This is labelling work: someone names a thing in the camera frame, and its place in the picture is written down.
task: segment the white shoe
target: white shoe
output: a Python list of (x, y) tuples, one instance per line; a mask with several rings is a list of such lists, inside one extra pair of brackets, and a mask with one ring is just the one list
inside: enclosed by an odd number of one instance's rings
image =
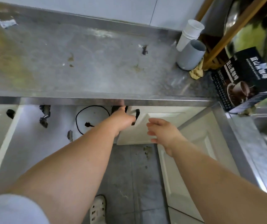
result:
[(105, 197), (100, 195), (94, 198), (90, 208), (90, 224), (105, 223)]

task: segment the black power cord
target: black power cord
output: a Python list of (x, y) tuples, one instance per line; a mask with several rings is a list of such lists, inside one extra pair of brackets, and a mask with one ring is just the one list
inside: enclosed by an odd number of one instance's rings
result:
[[(101, 107), (101, 108), (105, 109), (105, 110), (107, 111), (107, 113), (109, 114), (109, 116), (110, 116), (109, 111), (108, 111), (105, 107), (100, 106), (100, 105), (90, 105), (90, 106), (85, 107), (85, 108), (83, 108), (82, 110), (80, 110), (80, 111), (76, 114), (76, 128), (78, 128), (78, 131), (79, 131), (80, 134), (82, 134), (82, 135), (83, 135), (83, 133), (79, 130), (79, 126), (78, 126), (78, 124), (77, 124), (77, 116), (79, 115), (79, 113), (81, 113), (83, 110), (85, 110), (85, 109), (87, 109), (87, 108), (89, 108), (89, 107)], [(94, 127), (94, 126), (92, 126), (89, 122), (86, 122), (86, 123), (85, 123), (85, 126), (86, 126), (86, 127)]]

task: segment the person's right arm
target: person's right arm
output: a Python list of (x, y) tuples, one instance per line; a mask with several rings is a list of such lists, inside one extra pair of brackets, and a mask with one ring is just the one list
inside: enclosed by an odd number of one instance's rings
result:
[(174, 158), (206, 224), (267, 223), (267, 193), (198, 151), (163, 119), (149, 119), (148, 135)]

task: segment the floor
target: floor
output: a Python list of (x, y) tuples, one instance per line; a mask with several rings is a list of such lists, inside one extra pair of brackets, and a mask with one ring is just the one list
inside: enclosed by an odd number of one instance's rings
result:
[(170, 223), (156, 145), (114, 145), (97, 194), (106, 197), (107, 224)]

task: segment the black coffee box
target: black coffee box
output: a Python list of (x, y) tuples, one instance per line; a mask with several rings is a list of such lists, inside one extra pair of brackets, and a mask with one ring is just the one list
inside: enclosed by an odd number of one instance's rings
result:
[(230, 113), (241, 113), (267, 98), (267, 64), (255, 47), (236, 52), (211, 77)]

